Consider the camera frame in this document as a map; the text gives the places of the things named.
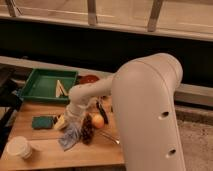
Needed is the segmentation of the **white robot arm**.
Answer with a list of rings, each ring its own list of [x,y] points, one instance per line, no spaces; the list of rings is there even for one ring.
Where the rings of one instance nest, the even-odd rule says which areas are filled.
[[[65,121],[78,121],[93,97],[110,95],[127,171],[186,171],[174,107],[183,76],[166,53],[137,58],[107,78],[69,90]]]

